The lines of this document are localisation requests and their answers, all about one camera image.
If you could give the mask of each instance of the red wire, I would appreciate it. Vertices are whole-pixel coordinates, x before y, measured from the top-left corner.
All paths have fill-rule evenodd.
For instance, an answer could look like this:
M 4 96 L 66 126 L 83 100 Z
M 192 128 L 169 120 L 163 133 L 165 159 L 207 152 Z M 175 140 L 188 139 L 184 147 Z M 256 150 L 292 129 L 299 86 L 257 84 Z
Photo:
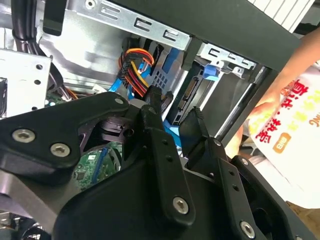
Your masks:
M 134 85 L 134 83 L 133 83 L 131 80 L 129 80 L 128 77 L 125 76 L 124 78 L 125 78 L 125 80 L 128 81 L 128 83 L 133 87 L 133 89 L 134 89 L 141 97 L 144 96 L 144 94 L 143 94 L 142 92 L 140 92 L 140 89 L 136 88 L 136 86 Z
M 142 86 L 142 84 L 136 79 L 135 75 L 133 74 L 133 72 L 131 71 L 131 69 L 128 69 L 128 73 L 130 75 L 130 77 L 134 80 L 134 82 L 137 84 L 137 86 L 139 87 L 139 89 L 141 89 L 141 91 L 145 94 L 147 92 L 147 90 Z

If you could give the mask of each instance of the screw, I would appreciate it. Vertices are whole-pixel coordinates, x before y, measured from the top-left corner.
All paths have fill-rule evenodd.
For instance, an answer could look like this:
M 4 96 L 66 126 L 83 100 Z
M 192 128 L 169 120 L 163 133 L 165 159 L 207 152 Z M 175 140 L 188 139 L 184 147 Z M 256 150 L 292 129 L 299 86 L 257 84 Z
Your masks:
M 242 162 L 244 165 L 249 165 L 248 161 L 245 160 L 244 158 L 241 158 L 241 162 Z
M 96 2 L 94 0 L 86 0 L 85 1 L 85 7 L 87 9 L 93 9 L 96 6 Z
M 250 238 L 250 239 L 254 239 L 256 237 L 255 231 L 252 228 L 252 226 L 247 223 L 246 221 L 242 221 L 240 222 L 240 227 L 242 229 L 242 231 L 244 232 L 244 234 Z
M 157 114 L 157 113 L 156 113 L 156 110 L 155 110 L 153 107 L 150 107 L 150 108 L 149 108 L 149 111 L 150 111 L 151 113 L 153 113 L 153 114 Z
M 173 199 L 173 207 L 180 214 L 187 214 L 189 212 L 189 206 L 188 206 L 187 202 L 179 196 L 176 196 Z
M 124 104 L 124 101 L 122 101 L 120 98 L 116 98 L 115 101 L 116 101 L 118 104 Z
M 29 129 L 18 129 L 12 133 L 12 138 L 17 142 L 27 144 L 35 140 L 36 135 Z
M 63 143 L 55 143 L 50 147 L 50 151 L 53 155 L 64 158 L 70 154 L 70 148 Z
M 213 141 L 216 145 L 221 146 L 221 142 L 219 142 L 217 139 L 214 139 Z

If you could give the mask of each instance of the orange wire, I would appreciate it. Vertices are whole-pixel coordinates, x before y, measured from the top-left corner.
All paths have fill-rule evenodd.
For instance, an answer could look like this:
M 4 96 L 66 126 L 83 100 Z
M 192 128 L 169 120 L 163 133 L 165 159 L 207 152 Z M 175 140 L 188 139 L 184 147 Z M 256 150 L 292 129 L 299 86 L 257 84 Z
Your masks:
M 75 99 L 78 99 L 78 96 L 72 91 L 70 90 L 69 88 L 65 88 Z
M 129 54 L 131 52 L 144 53 L 144 54 L 148 55 L 148 57 L 151 59 L 151 63 L 149 61 L 145 60 L 147 63 L 150 63 L 151 66 L 155 63 L 154 57 L 147 50 L 144 50 L 143 48 L 131 48 L 126 51 L 126 54 Z

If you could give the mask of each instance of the black panel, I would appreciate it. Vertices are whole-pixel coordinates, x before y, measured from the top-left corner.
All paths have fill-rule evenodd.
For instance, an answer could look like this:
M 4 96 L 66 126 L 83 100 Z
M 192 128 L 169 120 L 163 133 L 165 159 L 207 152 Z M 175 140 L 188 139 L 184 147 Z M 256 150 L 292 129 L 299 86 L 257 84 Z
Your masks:
M 112 0 L 278 72 L 300 41 L 248 0 Z

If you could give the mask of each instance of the metal bracket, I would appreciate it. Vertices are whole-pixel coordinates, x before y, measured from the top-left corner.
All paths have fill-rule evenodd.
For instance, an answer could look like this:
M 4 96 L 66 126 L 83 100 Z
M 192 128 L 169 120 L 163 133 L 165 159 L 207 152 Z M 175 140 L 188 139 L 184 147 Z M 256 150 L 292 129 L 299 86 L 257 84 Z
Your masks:
M 0 49 L 0 77 L 7 79 L 7 117 L 44 108 L 51 61 L 46 56 Z
M 72 1 L 67 8 L 78 15 L 179 50 L 187 49 L 190 41 L 190 36 L 184 32 L 106 0 Z
M 220 68 L 224 66 L 224 62 L 238 65 L 244 69 L 253 69 L 256 66 L 254 62 L 210 43 L 203 43 L 197 55 Z
M 0 170 L 0 194 L 9 196 L 6 200 L 12 201 L 11 206 L 14 207 L 5 210 L 23 213 L 28 218 L 32 216 L 48 233 L 52 232 L 63 206 L 79 192 L 72 181 L 51 187 Z

